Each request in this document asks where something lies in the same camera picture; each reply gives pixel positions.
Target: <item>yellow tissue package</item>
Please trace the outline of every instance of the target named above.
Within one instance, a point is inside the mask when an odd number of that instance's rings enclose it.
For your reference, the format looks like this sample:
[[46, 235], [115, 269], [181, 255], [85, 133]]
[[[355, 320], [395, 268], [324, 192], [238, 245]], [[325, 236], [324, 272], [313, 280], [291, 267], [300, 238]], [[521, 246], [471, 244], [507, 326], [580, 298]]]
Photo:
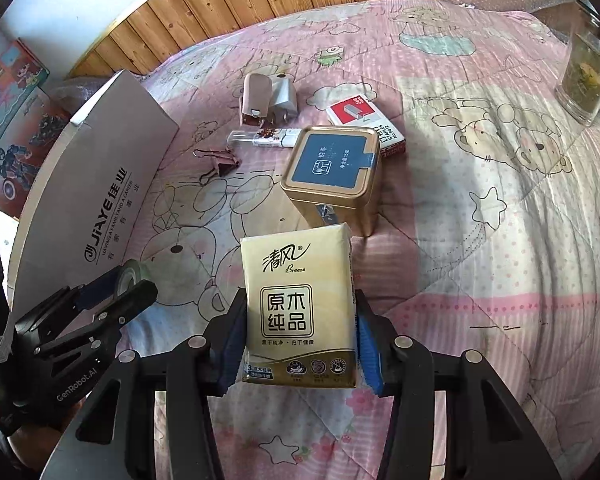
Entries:
[[352, 388], [351, 231], [338, 224], [243, 238], [248, 383]]

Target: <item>silver screw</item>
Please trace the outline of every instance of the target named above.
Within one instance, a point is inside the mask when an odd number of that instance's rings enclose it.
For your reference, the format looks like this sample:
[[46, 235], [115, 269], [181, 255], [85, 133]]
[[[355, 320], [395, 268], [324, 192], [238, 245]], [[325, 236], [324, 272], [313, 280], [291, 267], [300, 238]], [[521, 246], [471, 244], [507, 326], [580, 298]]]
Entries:
[[130, 363], [136, 358], [136, 353], [133, 350], [124, 350], [120, 352], [118, 356], [118, 361], [121, 363]]
[[482, 354], [477, 350], [468, 350], [466, 354], [464, 354], [464, 358], [470, 363], [479, 363], [482, 361]]
[[195, 335], [189, 339], [189, 346], [191, 348], [202, 348], [204, 345], [206, 345], [206, 339], [204, 336]]
[[413, 346], [413, 339], [405, 335], [399, 335], [395, 338], [394, 343], [398, 348], [411, 348]]

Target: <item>star print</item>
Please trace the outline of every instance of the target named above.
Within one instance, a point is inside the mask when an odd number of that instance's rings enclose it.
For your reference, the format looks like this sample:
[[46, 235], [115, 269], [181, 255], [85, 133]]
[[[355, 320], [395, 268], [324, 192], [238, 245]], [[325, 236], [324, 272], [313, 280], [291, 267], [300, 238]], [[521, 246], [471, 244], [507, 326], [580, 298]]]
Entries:
[[500, 227], [500, 213], [507, 208], [504, 200], [498, 198], [498, 190], [492, 187], [485, 196], [477, 196], [469, 192], [469, 197], [475, 203], [474, 214], [471, 218], [476, 222], [487, 224], [494, 231]]
[[280, 464], [282, 462], [288, 462], [289, 464], [297, 464], [294, 458], [294, 453], [300, 448], [298, 446], [287, 446], [279, 436], [275, 436], [271, 442], [260, 444], [261, 447], [269, 453], [271, 457], [271, 463]]

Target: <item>pink bedspread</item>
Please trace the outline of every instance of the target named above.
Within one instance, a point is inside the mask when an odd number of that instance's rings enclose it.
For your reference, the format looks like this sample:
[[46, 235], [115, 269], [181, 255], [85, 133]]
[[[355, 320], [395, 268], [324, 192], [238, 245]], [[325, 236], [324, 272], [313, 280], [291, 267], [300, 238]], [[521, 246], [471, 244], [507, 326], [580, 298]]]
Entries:
[[[180, 131], [126, 254], [160, 291], [129, 344], [151, 354], [202, 333], [242, 284], [240, 238], [306, 226], [278, 185], [289, 150], [245, 148], [238, 170], [200, 180], [211, 166], [192, 149], [221, 146], [238, 126], [244, 76], [294, 79], [301, 126], [328, 123], [329, 104], [364, 92], [407, 154], [385, 160], [378, 228], [353, 240], [356, 286], [430, 350], [482, 352], [574, 478], [600, 450], [600, 115], [583, 129], [555, 100], [564, 54], [523, 12], [378, 0], [174, 56], [144, 82]], [[445, 456], [437, 400], [432, 478]], [[363, 384], [237, 383], [211, 400], [226, 478], [374, 478], [391, 403]]]

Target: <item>blue label on tissue pack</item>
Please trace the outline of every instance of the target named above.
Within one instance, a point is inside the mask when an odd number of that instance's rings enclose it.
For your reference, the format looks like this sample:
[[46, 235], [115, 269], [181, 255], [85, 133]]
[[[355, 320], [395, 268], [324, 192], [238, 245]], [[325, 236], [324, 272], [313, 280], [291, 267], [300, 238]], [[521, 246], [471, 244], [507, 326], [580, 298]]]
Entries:
[[292, 180], [353, 188], [360, 168], [371, 168], [374, 154], [365, 153], [366, 138], [350, 135], [309, 135]]

